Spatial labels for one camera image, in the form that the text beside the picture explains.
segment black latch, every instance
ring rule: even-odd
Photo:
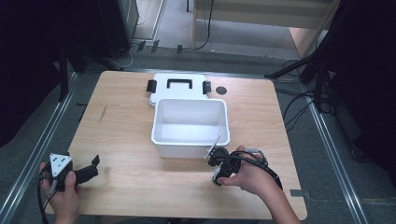
[[[202,94],[207,94],[208,92],[212,92],[212,84],[210,83],[210,81],[204,81],[202,83]]]
[[[152,79],[148,81],[148,88],[146,89],[146,91],[151,91],[152,93],[155,93],[155,91],[157,90],[157,80]]]

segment white plastic bin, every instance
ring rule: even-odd
[[[230,142],[227,105],[219,99],[161,99],[155,107],[151,140],[161,157],[203,158]]]

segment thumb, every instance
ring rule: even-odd
[[[76,184],[76,174],[70,171],[64,181],[64,191],[74,190]]]
[[[238,186],[235,175],[231,177],[220,177],[218,183],[225,186]]]

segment black stand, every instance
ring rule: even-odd
[[[67,74],[67,59],[72,65],[76,72],[85,73],[87,69],[87,64],[84,63],[80,54],[85,54],[90,58],[94,59],[98,63],[105,66],[110,71],[119,71],[113,64],[109,63],[105,59],[97,56],[96,54],[90,52],[88,49],[76,44],[66,44],[61,47],[60,59],[59,59],[59,70],[61,73],[61,95],[59,97],[59,102],[61,102],[66,94],[69,92],[68,74]]]
[[[338,31],[343,25],[343,20],[345,19],[349,11],[350,8],[346,6],[346,2],[341,1],[339,8],[334,15],[329,32],[323,38],[318,48],[312,54],[301,59],[299,62],[291,64],[288,67],[283,68],[282,70],[275,72],[271,75],[267,75],[265,77],[282,77],[287,73],[306,65],[304,71],[300,75],[300,80],[302,83],[307,84],[315,77],[315,75],[317,75],[314,104],[318,112],[321,113],[322,109],[320,107],[320,101],[324,78],[328,75],[327,71],[330,71],[329,68],[331,67],[332,56],[334,55],[334,51],[336,49],[335,46],[338,42],[337,38],[342,38],[340,34],[338,34]]]

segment black handle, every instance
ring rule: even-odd
[[[192,89],[192,80],[191,79],[168,79],[168,82],[166,83],[166,88],[169,89],[171,87],[171,82],[177,82],[177,83],[189,83],[189,89]]]

